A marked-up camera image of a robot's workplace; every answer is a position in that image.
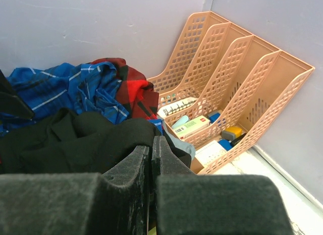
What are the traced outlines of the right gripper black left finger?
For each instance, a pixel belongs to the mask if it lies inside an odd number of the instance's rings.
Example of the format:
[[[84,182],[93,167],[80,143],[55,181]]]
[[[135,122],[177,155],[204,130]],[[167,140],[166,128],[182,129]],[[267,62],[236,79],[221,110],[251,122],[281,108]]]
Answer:
[[[1,234],[147,234],[149,148],[104,174],[1,176]]]

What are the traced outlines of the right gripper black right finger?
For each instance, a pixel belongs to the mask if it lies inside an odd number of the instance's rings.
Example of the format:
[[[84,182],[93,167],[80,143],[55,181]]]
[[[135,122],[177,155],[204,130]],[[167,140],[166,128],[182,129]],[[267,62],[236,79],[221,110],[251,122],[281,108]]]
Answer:
[[[292,234],[275,184],[263,175],[196,175],[157,136],[152,148],[158,234]]]

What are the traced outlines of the black shirt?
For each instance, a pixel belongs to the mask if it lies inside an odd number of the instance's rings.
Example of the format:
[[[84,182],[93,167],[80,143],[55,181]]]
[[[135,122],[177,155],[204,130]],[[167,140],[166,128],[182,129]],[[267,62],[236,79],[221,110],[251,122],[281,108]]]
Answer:
[[[152,147],[158,128],[142,118],[113,124],[100,113],[59,109],[1,135],[1,173],[104,173],[137,146]]]

